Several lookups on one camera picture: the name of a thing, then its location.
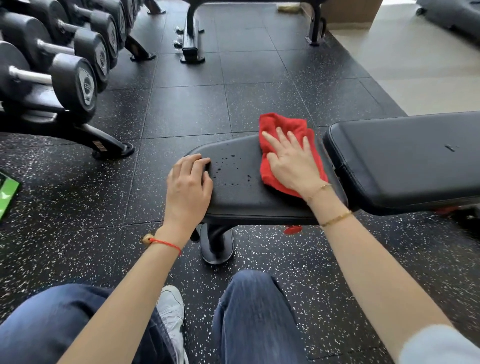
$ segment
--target red string bracelet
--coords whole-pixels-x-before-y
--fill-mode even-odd
[[[167,245],[171,248],[177,249],[179,251],[179,256],[181,255],[181,249],[178,246],[176,246],[175,244],[169,243],[169,242],[165,242],[163,240],[155,239],[152,234],[147,234],[146,236],[144,236],[144,238],[142,239],[142,242],[143,243],[148,242],[147,245],[150,245],[151,243],[164,244],[164,245]]]

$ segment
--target forearm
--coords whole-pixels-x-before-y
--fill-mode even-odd
[[[155,237],[179,246],[178,231],[160,228]],[[178,251],[152,244],[83,328],[59,364],[130,364]]]
[[[310,205],[321,224],[348,211],[331,189],[320,192]],[[324,231],[348,286],[394,360],[422,328],[451,326],[421,286],[353,215]]]

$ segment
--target white sleeve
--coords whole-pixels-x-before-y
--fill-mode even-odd
[[[412,336],[399,364],[480,364],[480,349],[454,328],[432,325]]]

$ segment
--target jeans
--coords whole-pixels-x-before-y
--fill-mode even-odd
[[[22,303],[0,325],[0,363],[55,364],[111,290],[66,284]],[[221,363],[307,363],[295,316],[275,278],[235,274],[215,310],[212,335]],[[156,308],[134,364],[176,364]]]

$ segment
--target beige floor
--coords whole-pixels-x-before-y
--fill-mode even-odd
[[[480,47],[417,7],[384,0],[369,31],[332,33],[408,115],[480,110]]]

